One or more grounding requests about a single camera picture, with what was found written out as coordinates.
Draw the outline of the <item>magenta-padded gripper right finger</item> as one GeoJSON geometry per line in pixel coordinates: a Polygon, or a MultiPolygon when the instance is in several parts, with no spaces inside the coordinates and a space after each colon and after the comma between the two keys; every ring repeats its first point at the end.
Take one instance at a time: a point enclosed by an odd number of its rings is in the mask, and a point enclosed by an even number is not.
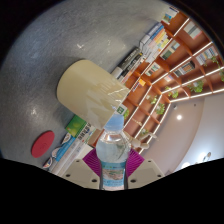
{"type": "Polygon", "coordinates": [[[130,151],[126,161],[126,183],[128,189],[146,186],[161,179],[163,176],[163,172],[152,159],[144,159],[137,151],[130,151]]]}

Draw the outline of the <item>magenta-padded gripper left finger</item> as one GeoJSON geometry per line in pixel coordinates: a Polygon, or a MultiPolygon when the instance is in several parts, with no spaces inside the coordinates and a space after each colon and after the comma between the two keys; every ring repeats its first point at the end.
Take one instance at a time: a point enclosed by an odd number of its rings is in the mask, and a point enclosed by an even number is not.
{"type": "Polygon", "coordinates": [[[95,149],[82,159],[75,159],[62,177],[83,188],[100,189],[101,163],[95,149]]]}

